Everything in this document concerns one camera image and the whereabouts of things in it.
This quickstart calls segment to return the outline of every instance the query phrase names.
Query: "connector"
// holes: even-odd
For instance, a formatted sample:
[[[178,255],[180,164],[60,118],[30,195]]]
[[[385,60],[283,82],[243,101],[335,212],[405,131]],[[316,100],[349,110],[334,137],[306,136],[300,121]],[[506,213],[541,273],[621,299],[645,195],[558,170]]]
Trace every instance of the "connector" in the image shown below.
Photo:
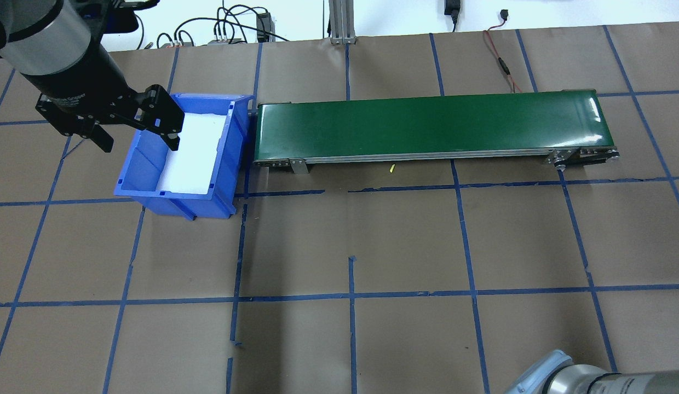
[[[462,10],[462,0],[445,0],[444,2],[444,15],[451,15],[452,22],[454,25],[457,24],[459,19],[459,12]]]

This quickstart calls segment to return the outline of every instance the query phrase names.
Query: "conveyor belt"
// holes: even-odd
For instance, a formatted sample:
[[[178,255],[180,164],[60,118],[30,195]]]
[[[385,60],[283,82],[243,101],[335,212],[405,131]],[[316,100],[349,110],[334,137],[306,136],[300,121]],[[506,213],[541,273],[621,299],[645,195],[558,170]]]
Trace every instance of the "conveyor belt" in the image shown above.
[[[594,90],[568,90],[262,105],[255,164],[513,155],[588,164],[618,154]]]

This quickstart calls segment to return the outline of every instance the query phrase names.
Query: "gray robot arm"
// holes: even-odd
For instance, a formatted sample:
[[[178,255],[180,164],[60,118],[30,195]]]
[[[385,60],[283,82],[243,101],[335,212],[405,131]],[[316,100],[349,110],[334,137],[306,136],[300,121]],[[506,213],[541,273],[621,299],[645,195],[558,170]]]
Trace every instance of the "gray robot arm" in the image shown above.
[[[130,88],[99,40],[69,0],[0,0],[0,55],[40,90],[35,108],[58,132],[110,152],[101,125],[126,124],[177,150],[182,109],[161,85]]]

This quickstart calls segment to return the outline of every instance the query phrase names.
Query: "white foam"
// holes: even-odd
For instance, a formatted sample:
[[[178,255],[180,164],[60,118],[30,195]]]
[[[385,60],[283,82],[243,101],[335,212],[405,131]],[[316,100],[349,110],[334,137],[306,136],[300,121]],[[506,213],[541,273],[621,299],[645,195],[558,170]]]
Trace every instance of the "white foam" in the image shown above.
[[[226,115],[185,114],[179,150],[166,155],[157,190],[207,194]]]

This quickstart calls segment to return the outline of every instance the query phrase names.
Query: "white wall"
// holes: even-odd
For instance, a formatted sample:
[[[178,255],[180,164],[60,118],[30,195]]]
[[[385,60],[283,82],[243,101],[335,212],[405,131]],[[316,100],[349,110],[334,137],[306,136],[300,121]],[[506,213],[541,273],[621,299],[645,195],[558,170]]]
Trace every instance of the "white wall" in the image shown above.
[[[227,0],[225,5],[231,7],[237,3]],[[268,8],[275,19],[277,34],[289,40],[318,39],[325,35],[329,17],[327,0],[245,0],[240,3]],[[154,42],[161,32],[172,34],[177,25],[189,18],[214,18],[220,4],[220,0],[161,0],[156,7],[138,12],[145,23],[143,46]],[[498,24],[502,8],[510,11],[505,29],[679,20],[679,0],[462,0],[457,31],[472,32]],[[358,36],[451,32],[451,18],[443,15],[443,10],[444,0],[355,0],[354,27]],[[242,24],[255,26],[252,14],[239,18]],[[184,29],[191,33],[196,45],[200,45],[214,39],[214,23],[196,21]],[[251,42],[255,40],[255,33],[249,31],[248,38]],[[129,50],[137,47],[139,40],[140,30],[137,30],[106,35],[102,43],[107,50]]]

